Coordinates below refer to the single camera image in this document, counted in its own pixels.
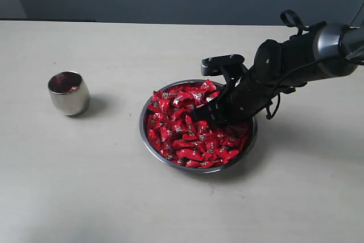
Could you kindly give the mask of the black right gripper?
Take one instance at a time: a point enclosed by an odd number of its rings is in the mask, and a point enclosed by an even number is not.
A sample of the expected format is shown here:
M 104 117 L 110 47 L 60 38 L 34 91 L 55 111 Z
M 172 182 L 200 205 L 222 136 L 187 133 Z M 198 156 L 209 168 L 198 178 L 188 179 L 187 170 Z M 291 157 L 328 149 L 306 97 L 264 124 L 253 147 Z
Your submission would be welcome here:
M 272 104 L 279 94 L 271 84 L 258 80 L 254 69 L 249 69 L 233 86 L 209 103 L 192 110 L 191 117 L 197 121 L 209 121 L 209 129 L 216 131 L 248 121 L 258 112 Z

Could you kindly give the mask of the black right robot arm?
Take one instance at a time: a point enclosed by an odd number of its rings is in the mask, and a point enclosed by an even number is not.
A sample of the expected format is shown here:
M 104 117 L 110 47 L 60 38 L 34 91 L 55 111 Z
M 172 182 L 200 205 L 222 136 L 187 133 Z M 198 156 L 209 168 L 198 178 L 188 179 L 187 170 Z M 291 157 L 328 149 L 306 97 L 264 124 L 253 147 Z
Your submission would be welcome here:
M 216 98 L 193 111 L 195 121 L 237 125 L 261 110 L 270 120 L 277 112 L 270 109 L 273 98 L 311 81 L 351 75 L 363 65 L 363 27 L 320 22 L 300 28 L 285 42 L 266 40 L 251 68 L 244 60 L 241 55 L 202 60 L 202 75 L 222 75 L 226 84 Z

